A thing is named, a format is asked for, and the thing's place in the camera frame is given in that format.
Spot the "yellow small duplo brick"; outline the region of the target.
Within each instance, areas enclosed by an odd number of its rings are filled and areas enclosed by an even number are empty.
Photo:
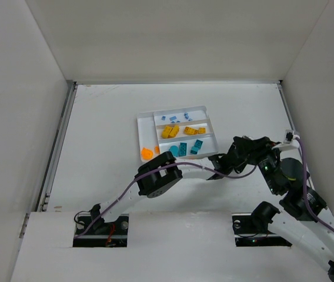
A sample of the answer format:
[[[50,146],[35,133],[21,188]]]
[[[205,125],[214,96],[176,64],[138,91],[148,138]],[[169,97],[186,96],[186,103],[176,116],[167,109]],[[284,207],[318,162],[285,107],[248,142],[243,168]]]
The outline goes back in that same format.
[[[205,127],[200,127],[200,128],[198,129],[198,133],[199,133],[199,134],[205,134],[205,133],[206,133],[206,128],[205,128]]]

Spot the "teal long duplo brick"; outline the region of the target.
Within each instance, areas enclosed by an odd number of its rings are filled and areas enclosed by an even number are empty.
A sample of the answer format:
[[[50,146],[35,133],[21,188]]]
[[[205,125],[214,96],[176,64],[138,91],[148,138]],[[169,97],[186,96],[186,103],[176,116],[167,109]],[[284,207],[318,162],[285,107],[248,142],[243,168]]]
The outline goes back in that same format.
[[[187,155],[187,143],[180,142],[179,144],[179,157],[184,157]]]

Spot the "yellow long duplo brick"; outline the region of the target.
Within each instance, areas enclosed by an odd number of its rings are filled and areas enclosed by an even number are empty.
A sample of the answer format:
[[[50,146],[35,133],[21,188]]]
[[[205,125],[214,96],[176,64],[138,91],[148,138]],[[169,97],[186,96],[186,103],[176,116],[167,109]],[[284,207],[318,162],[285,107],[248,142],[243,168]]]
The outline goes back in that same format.
[[[187,126],[186,128],[184,128],[184,131],[183,131],[183,132],[184,132],[184,134],[191,136],[191,135],[197,135],[198,132],[199,132],[199,130]]]

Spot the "teal rounded duplo block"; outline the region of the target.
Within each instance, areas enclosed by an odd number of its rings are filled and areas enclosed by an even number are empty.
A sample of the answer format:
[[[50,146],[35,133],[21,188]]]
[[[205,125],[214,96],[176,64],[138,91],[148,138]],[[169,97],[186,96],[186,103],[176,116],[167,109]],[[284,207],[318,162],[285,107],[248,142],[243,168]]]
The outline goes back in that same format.
[[[169,151],[173,154],[174,157],[179,157],[179,147],[173,145],[169,148]]]

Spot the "orange half-round lego piece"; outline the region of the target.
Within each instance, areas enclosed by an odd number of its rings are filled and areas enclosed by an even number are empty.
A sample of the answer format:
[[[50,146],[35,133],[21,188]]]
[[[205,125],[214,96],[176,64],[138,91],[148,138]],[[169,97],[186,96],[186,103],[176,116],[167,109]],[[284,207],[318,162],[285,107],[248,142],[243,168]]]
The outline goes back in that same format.
[[[151,160],[153,158],[153,151],[144,147],[141,150],[141,157],[143,160]]]

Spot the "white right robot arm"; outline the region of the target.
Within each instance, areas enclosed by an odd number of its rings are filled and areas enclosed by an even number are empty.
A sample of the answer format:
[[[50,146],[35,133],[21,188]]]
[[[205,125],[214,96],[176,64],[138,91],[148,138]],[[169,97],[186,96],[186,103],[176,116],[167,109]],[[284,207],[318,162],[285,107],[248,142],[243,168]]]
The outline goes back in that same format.
[[[246,165],[259,168],[278,206],[261,202],[248,216],[234,216],[235,235],[256,242],[275,234],[314,259],[334,281],[334,216],[319,193],[308,186],[306,159],[281,159],[283,151],[303,149],[299,135],[287,131],[282,143],[268,137],[234,137],[228,154],[240,172]]]

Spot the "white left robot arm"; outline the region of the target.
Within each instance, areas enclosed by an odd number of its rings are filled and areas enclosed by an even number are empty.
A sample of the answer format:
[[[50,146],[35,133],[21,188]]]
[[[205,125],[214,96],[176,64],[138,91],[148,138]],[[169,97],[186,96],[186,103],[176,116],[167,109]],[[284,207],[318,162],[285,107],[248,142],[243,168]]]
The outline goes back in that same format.
[[[91,223],[86,229],[92,229],[95,234],[103,233],[110,223],[137,202],[163,195],[182,179],[241,179],[245,175],[232,176],[231,173],[240,174],[247,165],[246,160],[233,153],[202,159],[175,158],[171,152],[162,153],[139,167],[138,174],[122,193],[94,205],[90,210]]]

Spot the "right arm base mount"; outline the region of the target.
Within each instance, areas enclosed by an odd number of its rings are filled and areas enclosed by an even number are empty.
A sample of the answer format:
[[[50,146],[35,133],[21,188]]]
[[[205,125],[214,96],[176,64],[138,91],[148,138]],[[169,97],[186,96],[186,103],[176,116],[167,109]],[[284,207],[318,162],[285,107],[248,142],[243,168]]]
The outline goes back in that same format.
[[[269,224],[278,208],[268,202],[260,203],[251,213],[233,213],[232,228],[236,247],[291,247],[281,236],[269,231]]]

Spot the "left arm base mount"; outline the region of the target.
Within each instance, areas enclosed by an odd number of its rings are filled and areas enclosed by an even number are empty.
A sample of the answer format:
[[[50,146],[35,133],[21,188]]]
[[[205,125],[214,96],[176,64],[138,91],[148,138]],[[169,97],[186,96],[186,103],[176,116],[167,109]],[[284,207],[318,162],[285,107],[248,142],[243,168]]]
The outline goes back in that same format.
[[[122,214],[111,223],[99,219],[88,228],[92,220],[99,215],[99,209],[99,205],[96,204],[90,211],[80,211],[74,216],[75,233],[72,247],[127,247],[129,215]]]

